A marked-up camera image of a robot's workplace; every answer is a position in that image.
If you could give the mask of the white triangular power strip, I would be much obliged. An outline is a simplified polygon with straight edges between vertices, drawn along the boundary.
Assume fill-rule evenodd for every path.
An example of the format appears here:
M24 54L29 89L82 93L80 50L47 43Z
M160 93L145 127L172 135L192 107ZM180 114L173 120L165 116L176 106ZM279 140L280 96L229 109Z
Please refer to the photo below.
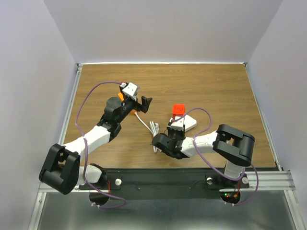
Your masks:
M185 131L189 131L192 128L196 127L197 125L197 121L192 118L189 115L184 116L183 118L185 118L184 124L185 124Z

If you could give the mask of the red cube socket adapter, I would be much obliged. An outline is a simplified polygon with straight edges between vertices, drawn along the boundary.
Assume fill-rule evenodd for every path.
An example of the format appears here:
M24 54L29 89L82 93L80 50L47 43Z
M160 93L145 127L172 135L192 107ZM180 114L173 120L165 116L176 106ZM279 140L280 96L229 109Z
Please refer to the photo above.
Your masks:
M173 117L182 116L185 113L185 105L184 104L173 104L172 107L172 115Z

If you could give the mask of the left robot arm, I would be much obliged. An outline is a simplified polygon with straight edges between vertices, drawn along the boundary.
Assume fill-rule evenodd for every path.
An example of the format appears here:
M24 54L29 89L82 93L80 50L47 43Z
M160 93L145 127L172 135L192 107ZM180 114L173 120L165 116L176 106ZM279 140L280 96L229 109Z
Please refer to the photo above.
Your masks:
M58 192L66 195L77 185L90 182L95 188L101 189L106 185L107 177L98 165L80 166L83 159L98 147L112 141L120 132L120 123L131 111L147 113L151 98L141 97L142 102L127 97L123 101L111 97L106 102L104 114L100 121L88 133L81 133L76 140L50 147L39 180Z

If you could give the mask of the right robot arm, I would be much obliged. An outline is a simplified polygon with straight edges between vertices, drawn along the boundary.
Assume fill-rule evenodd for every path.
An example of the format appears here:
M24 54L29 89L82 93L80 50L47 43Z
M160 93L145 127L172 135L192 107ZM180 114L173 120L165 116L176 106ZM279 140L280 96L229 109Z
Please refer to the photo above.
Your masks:
M221 124L212 133L197 137L186 137L182 130L167 128L168 134L158 133L152 145L164 154L178 160L199 155L221 176L226 187L236 184L244 176L245 168L251 165L255 137L232 126ZM205 158L205 153L216 152L226 159L224 172L219 172Z

